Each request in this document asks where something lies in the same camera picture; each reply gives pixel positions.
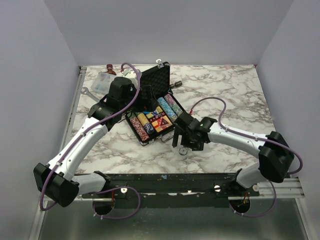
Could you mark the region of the red playing card deck box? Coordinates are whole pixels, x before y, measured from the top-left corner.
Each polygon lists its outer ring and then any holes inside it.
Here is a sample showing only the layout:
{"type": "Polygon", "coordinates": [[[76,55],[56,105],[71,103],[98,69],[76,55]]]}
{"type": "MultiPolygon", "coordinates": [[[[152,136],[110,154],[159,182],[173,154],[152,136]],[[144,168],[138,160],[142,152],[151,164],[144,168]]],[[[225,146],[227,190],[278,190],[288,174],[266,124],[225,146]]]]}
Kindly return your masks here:
{"type": "Polygon", "coordinates": [[[157,133],[160,133],[172,126],[172,122],[166,115],[152,121],[151,124],[157,133]]]}

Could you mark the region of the triangular all-in button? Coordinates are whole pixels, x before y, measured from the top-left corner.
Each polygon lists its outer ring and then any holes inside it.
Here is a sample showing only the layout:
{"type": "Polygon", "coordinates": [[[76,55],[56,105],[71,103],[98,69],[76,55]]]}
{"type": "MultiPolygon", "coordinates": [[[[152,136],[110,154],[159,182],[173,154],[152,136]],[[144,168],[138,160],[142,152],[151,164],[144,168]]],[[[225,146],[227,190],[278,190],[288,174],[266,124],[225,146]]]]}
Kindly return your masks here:
{"type": "Polygon", "coordinates": [[[160,118],[157,122],[160,128],[167,128],[171,125],[171,123],[167,121],[164,117],[160,118]]]}

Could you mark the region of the white blue poker chip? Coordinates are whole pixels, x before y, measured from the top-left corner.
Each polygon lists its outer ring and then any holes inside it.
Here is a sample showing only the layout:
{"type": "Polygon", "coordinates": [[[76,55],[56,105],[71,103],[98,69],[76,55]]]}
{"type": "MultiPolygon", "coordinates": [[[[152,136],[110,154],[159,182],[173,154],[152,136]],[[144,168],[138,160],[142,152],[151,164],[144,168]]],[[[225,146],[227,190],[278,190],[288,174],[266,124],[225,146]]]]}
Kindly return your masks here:
{"type": "Polygon", "coordinates": [[[179,152],[179,154],[180,154],[181,156],[185,156],[185,155],[187,155],[187,153],[188,153],[188,148],[186,148],[186,147],[181,147],[178,152],[179,152]]]}

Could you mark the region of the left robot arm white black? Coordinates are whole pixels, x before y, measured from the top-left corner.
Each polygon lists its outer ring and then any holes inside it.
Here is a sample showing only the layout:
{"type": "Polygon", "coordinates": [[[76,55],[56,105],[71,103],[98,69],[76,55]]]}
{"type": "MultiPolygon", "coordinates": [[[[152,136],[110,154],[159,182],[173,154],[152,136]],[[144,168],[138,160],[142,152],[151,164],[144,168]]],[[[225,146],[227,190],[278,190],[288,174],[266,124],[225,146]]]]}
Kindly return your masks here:
{"type": "Polygon", "coordinates": [[[99,172],[76,176],[76,170],[94,145],[120,121],[128,110],[152,112],[158,106],[150,84],[116,77],[109,92],[94,104],[82,127],[61,152],[47,164],[38,163],[34,170],[40,197],[49,197],[56,204],[67,207],[82,194],[96,193],[104,198],[110,194],[108,177],[99,172]]]}

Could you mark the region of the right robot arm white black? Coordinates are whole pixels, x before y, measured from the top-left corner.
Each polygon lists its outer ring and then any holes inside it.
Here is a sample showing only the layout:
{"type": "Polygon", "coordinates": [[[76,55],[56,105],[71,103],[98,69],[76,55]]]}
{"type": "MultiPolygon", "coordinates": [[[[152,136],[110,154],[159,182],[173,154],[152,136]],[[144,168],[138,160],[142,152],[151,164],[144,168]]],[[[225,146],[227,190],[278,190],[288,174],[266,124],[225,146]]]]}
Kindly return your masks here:
{"type": "Polygon", "coordinates": [[[230,191],[236,196],[243,195],[260,182],[282,183],[294,160],[286,141],[276,131],[267,135],[254,134],[229,128],[210,117],[197,120],[185,111],[177,117],[174,125],[173,147],[181,144],[193,151],[202,151],[205,144],[218,143],[257,158],[257,163],[239,169],[230,181],[230,191]]]}

